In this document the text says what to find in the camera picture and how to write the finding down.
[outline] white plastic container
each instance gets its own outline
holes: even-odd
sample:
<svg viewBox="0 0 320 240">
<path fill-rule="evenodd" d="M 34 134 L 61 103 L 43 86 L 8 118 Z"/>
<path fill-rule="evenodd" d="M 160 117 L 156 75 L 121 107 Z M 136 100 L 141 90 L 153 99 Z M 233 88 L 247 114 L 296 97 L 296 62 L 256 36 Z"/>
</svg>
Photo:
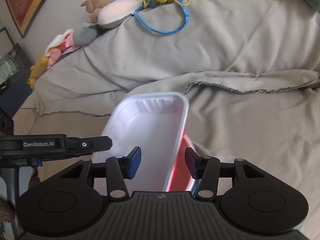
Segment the white plastic container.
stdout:
<svg viewBox="0 0 320 240">
<path fill-rule="evenodd" d="M 191 177 L 191 174 L 184 159 L 184 154 L 186 148 L 188 147 L 191 147 L 192 149 L 196 150 L 190 138 L 185 134 L 180 144 L 179 153 L 176 159 L 173 176 L 168 191 L 196 190 L 194 188 L 196 181 Z"/>
<path fill-rule="evenodd" d="M 109 151 L 96 152 L 94 163 L 115 155 L 127 156 L 141 147 L 142 160 L 132 180 L 125 180 L 133 191 L 169 191 L 175 163 L 184 135 L 188 99 L 177 92 L 135 95 L 123 100 L 114 110 L 102 136 L 109 136 Z M 96 179 L 94 188 L 106 195 L 106 180 Z"/>
</svg>

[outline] framed picture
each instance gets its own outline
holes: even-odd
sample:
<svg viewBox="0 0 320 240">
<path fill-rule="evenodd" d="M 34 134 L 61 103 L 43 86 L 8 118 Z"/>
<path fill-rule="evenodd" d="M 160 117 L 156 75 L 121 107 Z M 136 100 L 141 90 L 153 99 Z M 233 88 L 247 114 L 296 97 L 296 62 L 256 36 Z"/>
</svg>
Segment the framed picture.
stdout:
<svg viewBox="0 0 320 240">
<path fill-rule="evenodd" d="M 12 19 L 21 35 L 25 37 L 28 28 L 45 0 L 5 0 Z"/>
<path fill-rule="evenodd" d="M 0 29 L 0 58 L 7 54 L 14 46 L 6 27 Z"/>
</svg>

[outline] metal rivet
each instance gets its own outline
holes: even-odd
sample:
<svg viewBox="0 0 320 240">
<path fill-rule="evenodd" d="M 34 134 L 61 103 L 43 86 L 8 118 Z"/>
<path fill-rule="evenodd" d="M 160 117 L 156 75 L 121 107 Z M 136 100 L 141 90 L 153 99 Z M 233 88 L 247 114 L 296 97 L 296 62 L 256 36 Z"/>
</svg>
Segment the metal rivet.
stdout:
<svg viewBox="0 0 320 240">
<path fill-rule="evenodd" d="M 125 196 L 125 192 L 123 190 L 116 189 L 111 191 L 110 196 L 114 198 L 122 198 Z"/>
<path fill-rule="evenodd" d="M 207 189 L 200 190 L 198 192 L 198 196 L 203 197 L 203 198 L 211 198 L 211 197 L 213 197 L 213 195 L 214 195 L 214 193 L 211 190 L 207 190 Z"/>
</svg>

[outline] blue strap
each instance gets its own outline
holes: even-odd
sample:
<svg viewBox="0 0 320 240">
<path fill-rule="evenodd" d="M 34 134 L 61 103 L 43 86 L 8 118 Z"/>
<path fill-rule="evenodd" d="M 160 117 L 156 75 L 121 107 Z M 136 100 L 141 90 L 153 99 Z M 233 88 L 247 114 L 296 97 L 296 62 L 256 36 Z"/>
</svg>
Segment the blue strap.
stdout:
<svg viewBox="0 0 320 240">
<path fill-rule="evenodd" d="M 153 5 L 155 6 L 155 0 L 153 0 L 152 3 L 151 3 L 151 6 L 154 8 Z M 180 7 L 181 7 L 181 9 L 182 9 L 182 11 L 183 11 L 183 13 L 184 13 L 185 19 L 184 19 L 184 23 L 183 23 L 178 29 L 176 29 L 176 30 L 174 30 L 174 31 L 161 31 L 161 30 L 153 29 L 153 28 L 151 28 L 150 26 L 148 26 L 148 25 L 140 18 L 140 16 L 138 15 L 138 13 L 139 13 L 141 10 L 143 10 L 143 4 L 142 4 L 142 5 L 140 6 L 140 8 L 139 8 L 138 10 L 136 10 L 133 14 L 134 14 L 134 16 L 137 18 L 137 20 L 141 23 L 141 25 L 142 25 L 143 27 L 145 27 L 147 30 L 152 31 L 152 32 L 155 32 L 155 33 L 160 33 L 160 34 L 172 34 L 172 33 L 177 33 L 177 32 L 179 32 L 179 31 L 181 31 L 181 30 L 187 25 L 187 23 L 188 23 L 188 21 L 189 21 L 189 18 L 190 18 L 188 9 L 187 9 L 185 6 L 181 6 L 181 5 L 180 5 Z"/>
</svg>

